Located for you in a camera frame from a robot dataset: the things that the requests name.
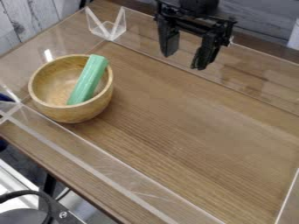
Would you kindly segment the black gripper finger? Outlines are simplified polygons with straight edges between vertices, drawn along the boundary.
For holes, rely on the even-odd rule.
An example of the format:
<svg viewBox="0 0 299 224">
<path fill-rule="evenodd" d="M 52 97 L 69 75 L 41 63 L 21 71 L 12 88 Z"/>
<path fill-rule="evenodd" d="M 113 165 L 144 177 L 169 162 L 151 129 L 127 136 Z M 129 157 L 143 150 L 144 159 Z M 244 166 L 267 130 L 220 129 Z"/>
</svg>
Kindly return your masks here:
<svg viewBox="0 0 299 224">
<path fill-rule="evenodd" d="M 159 16 L 156 19 L 160 50 L 164 57 L 169 57 L 179 49 L 180 33 L 175 22 Z"/>
<path fill-rule="evenodd" d="M 201 44 L 191 62 L 191 69 L 204 70 L 216 59 L 220 50 L 220 34 L 209 31 L 203 35 Z"/>
</svg>

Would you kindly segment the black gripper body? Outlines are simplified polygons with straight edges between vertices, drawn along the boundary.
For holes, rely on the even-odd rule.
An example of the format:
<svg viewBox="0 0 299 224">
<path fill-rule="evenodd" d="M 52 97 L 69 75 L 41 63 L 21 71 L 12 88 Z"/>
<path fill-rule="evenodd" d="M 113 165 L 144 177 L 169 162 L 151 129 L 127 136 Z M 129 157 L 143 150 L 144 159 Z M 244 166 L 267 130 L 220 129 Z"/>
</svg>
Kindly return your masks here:
<svg viewBox="0 0 299 224">
<path fill-rule="evenodd" d="M 220 0 L 156 0 L 157 12 L 181 23 L 197 25 L 204 32 L 223 30 L 221 45 L 232 39 L 236 19 L 219 12 Z"/>
</svg>

